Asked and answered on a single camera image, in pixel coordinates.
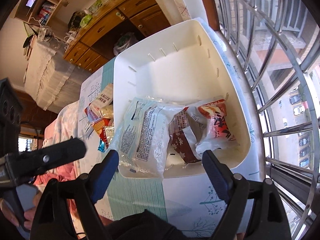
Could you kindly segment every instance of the screw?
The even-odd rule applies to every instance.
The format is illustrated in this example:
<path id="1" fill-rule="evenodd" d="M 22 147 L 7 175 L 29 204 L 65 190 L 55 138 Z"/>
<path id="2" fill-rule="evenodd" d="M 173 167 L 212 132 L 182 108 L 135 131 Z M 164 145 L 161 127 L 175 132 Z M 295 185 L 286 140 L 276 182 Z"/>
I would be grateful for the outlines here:
<path id="1" fill-rule="evenodd" d="M 79 179 L 87 179 L 89 178 L 89 174 L 88 173 L 82 173 L 80 176 L 79 176 Z"/>
<path id="2" fill-rule="evenodd" d="M 233 174 L 233 177 L 236 179 L 236 180 L 241 180 L 242 179 L 242 175 L 240 173 L 235 173 Z"/>
<path id="3" fill-rule="evenodd" d="M 272 180 L 271 179 L 269 179 L 269 178 L 267 178 L 267 179 L 265 179 L 265 182 L 268 184 L 268 185 L 272 185 Z"/>
<path id="4" fill-rule="evenodd" d="M 50 157 L 49 157 L 49 155 L 45 155 L 45 156 L 43 156 L 43 162 L 44 163 L 47 163 L 49 160 L 50 160 Z"/>

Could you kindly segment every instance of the human hand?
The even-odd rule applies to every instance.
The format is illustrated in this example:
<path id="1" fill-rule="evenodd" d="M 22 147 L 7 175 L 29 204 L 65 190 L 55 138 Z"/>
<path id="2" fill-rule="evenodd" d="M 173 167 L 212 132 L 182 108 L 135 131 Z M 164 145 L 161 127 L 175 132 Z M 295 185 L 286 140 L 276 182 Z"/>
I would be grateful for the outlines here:
<path id="1" fill-rule="evenodd" d="M 32 200 L 32 203 L 34 205 L 33 208 L 25 211 L 24 217 L 26 221 L 24 222 L 24 227 L 28 230 L 31 230 L 32 222 L 36 214 L 36 208 L 39 204 L 40 198 L 41 198 L 42 193 L 38 192 Z M 0 199 L 0 209 L 4 215 L 4 217 L 9 220 L 12 224 L 14 224 L 16 227 L 19 226 L 18 219 L 14 215 L 14 213 L 11 211 L 11 209 L 7 206 L 7 204 L 4 202 L 3 199 Z"/>

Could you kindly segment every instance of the white plastic bin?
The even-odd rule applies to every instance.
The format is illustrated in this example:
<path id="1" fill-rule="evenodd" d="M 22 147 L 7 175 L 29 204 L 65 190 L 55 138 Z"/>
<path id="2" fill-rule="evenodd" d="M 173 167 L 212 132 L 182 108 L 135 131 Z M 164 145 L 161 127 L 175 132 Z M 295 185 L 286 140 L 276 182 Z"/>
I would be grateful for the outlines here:
<path id="1" fill-rule="evenodd" d="M 114 125 L 124 117 L 130 101 L 145 96 L 170 101 L 195 101 L 222 95 L 227 98 L 226 122 L 239 146 L 216 150 L 229 168 L 248 154 L 251 141 L 244 113 L 229 73 L 215 45 L 197 20 L 164 29 L 121 52 L 114 67 Z M 127 178 L 148 178 L 119 166 Z M 178 155 L 168 154 L 164 178 L 205 173 L 201 162 L 185 165 Z"/>

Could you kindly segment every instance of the wooden desk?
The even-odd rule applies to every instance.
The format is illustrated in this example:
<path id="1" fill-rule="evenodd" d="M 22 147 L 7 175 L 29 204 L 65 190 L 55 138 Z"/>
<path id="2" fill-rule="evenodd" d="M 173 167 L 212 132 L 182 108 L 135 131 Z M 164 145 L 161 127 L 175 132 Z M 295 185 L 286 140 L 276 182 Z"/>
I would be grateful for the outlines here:
<path id="1" fill-rule="evenodd" d="M 133 32 L 142 40 L 169 26 L 155 0 L 110 0 L 80 29 L 64 59 L 93 73 L 114 57 L 123 34 Z"/>

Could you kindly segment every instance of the cabinet door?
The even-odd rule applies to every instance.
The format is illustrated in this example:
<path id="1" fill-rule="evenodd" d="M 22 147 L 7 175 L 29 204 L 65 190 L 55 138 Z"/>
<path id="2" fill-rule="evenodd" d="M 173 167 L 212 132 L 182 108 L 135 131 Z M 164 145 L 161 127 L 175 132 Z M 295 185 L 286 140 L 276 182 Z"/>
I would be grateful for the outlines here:
<path id="1" fill-rule="evenodd" d="M 155 0 L 127 0 L 119 5 L 118 8 L 125 16 L 130 18 L 156 3 Z"/>
<path id="2" fill-rule="evenodd" d="M 76 62 L 76 65 L 86 68 L 91 62 L 93 62 L 99 54 L 92 49 L 88 49 L 82 57 Z"/>
<path id="3" fill-rule="evenodd" d="M 146 37 L 170 27 L 167 18 L 158 5 L 154 5 L 133 16 L 130 21 L 137 26 Z"/>
<path id="4" fill-rule="evenodd" d="M 88 49 L 88 46 L 78 41 L 64 59 L 74 64 Z"/>
<path id="5" fill-rule="evenodd" d="M 90 71 L 91 73 L 96 72 L 99 68 L 101 68 L 108 60 L 103 56 L 98 56 L 93 62 L 91 62 L 85 69 Z"/>
<path id="6" fill-rule="evenodd" d="M 120 22 L 125 19 L 123 14 L 113 9 L 108 12 L 103 18 L 95 23 L 83 37 L 80 39 L 81 42 L 91 47 L 98 39 L 109 32 L 111 29 L 116 27 Z"/>

